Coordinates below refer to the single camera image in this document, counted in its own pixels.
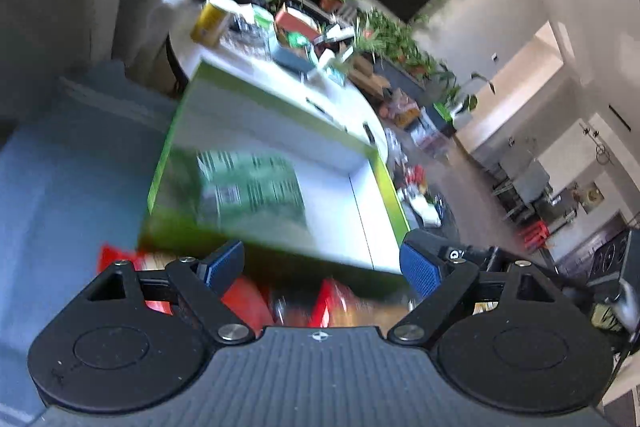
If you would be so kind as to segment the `black remote control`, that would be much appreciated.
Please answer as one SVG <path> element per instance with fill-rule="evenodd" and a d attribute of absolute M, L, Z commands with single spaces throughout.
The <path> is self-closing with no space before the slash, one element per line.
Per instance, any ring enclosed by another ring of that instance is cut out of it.
<path fill-rule="evenodd" d="M 372 130 L 371 130 L 371 128 L 370 128 L 370 126 L 369 126 L 369 124 L 368 124 L 367 122 L 364 122 L 364 123 L 362 124 L 362 127 L 363 127 L 363 129 L 364 129 L 364 132 L 366 132 L 366 135 L 367 135 L 367 138 L 368 138 L 368 140 L 369 140 L 370 144 L 371 144 L 372 146 L 376 146 L 375 137 L 374 137 L 374 134 L 373 134 L 373 132 L 372 132 Z"/>

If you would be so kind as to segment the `yellow canister white lid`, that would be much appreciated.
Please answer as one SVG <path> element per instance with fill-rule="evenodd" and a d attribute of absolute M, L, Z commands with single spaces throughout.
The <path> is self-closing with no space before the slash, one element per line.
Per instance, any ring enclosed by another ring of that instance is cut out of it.
<path fill-rule="evenodd" d="M 206 0 L 191 30 L 191 39 L 206 48 L 214 48 L 238 9 L 239 5 L 233 0 Z"/>

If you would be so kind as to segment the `white oval coffee table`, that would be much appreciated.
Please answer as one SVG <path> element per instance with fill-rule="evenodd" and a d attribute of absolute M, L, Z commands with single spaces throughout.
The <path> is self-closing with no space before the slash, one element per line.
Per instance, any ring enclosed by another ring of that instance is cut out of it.
<path fill-rule="evenodd" d="M 167 51 L 174 54 L 186 78 L 194 78 L 200 65 L 205 63 L 326 120 L 307 104 L 306 98 L 310 98 L 341 121 L 350 134 L 369 142 L 362 127 L 367 122 L 374 134 L 378 155 L 383 160 L 387 159 L 388 145 L 383 126 L 369 102 L 352 83 L 340 87 L 331 80 L 303 80 L 268 58 L 247 54 L 230 42 L 219 43 L 213 49 L 201 46 L 190 37 L 201 6 L 201 2 L 191 1 L 179 8 L 174 26 L 169 31 Z"/>

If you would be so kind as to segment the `blue grey tray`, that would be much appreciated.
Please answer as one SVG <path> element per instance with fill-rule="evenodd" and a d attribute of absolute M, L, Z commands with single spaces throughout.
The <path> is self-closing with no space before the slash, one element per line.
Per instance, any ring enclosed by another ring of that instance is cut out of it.
<path fill-rule="evenodd" d="M 269 43 L 269 53 L 273 62 L 291 72 L 296 72 L 296 74 L 306 75 L 316 68 L 311 60 L 297 55 L 289 48 L 281 46 L 277 41 Z"/>

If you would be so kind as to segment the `black pen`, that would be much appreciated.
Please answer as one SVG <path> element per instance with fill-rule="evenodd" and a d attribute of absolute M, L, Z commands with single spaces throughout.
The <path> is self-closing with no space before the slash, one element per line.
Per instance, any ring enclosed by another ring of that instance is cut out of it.
<path fill-rule="evenodd" d="M 334 116 L 332 116 L 327 110 L 322 108 L 319 104 L 317 104 L 316 102 L 312 101 L 310 98 L 306 98 L 306 102 L 312 108 L 314 108 L 319 114 L 321 114 L 324 118 L 326 118 L 327 121 L 329 121 L 331 124 L 333 124 L 333 126 L 337 127 L 338 129 L 347 131 L 346 126 L 344 126 L 344 124 L 342 124 L 341 121 L 339 121 Z"/>

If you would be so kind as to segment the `red stool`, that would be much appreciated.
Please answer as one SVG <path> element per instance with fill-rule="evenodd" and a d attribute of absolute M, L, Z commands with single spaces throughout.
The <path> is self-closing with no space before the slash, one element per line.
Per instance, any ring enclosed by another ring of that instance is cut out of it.
<path fill-rule="evenodd" d="M 544 246 L 549 235 L 549 229 L 542 220 L 537 220 L 520 231 L 520 237 L 526 251 L 536 251 L 536 249 Z"/>

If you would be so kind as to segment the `green snack packet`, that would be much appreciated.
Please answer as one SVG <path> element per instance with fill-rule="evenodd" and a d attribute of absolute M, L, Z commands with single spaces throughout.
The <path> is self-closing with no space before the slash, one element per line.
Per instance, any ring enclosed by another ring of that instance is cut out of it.
<path fill-rule="evenodd" d="M 219 228 L 258 215 L 306 221 L 294 167 L 282 156 L 206 150 L 195 155 L 195 172 L 198 221 Z"/>

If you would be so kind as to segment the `grey dining chair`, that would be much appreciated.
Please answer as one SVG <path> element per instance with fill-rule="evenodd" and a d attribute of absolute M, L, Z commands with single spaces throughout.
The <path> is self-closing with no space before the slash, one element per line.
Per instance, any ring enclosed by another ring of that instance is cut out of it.
<path fill-rule="evenodd" d="M 492 192 L 495 196 L 513 190 L 518 195 L 518 203 L 504 216 L 504 220 L 511 218 L 523 208 L 530 207 L 532 202 L 541 198 L 549 187 L 550 176 L 538 159 L 534 159 L 513 180 L 507 179 Z"/>

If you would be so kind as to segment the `blue striped tablecloth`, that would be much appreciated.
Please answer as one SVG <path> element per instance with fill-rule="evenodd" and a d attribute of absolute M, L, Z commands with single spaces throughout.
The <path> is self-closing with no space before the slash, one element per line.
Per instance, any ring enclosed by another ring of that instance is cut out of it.
<path fill-rule="evenodd" d="M 58 79 L 1 147 L 1 422 L 42 410 L 32 340 L 96 275 L 103 245 L 137 245 L 177 103 L 119 62 Z"/>

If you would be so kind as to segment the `red snack bag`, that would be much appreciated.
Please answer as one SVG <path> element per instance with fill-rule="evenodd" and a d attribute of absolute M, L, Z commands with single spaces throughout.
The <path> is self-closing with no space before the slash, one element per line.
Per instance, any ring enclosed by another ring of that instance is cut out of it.
<path fill-rule="evenodd" d="M 127 260 L 137 271 L 160 271 L 169 262 L 177 259 L 176 255 L 165 253 L 127 253 L 104 245 L 100 252 L 98 272 L 102 272 L 115 261 Z M 244 321 L 256 335 L 266 326 L 274 324 L 273 317 L 262 293 L 247 277 L 241 275 L 228 291 L 221 297 L 221 302 L 235 315 Z"/>

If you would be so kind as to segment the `green cardboard box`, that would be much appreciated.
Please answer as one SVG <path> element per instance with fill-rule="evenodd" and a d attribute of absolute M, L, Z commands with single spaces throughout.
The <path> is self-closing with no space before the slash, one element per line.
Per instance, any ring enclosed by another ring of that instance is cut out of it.
<path fill-rule="evenodd" d="M 270 265 L 396 274 L 407 230 L 367 135 L 202 64 L 170 125 L 139 243 L 200 257 L 237 239 Z"/>

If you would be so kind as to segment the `open cardboard box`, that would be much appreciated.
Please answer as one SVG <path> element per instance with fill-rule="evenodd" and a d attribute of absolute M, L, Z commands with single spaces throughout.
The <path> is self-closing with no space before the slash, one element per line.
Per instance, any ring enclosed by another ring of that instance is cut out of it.
<path fill-rule="evenodd" d="M 368 95 L 383 100 L 390 93 L 390 82 L 378 75 L 371 62 L 366 58 L 355 55 L 350 61 L 347 78 L 360 90 Z"/>

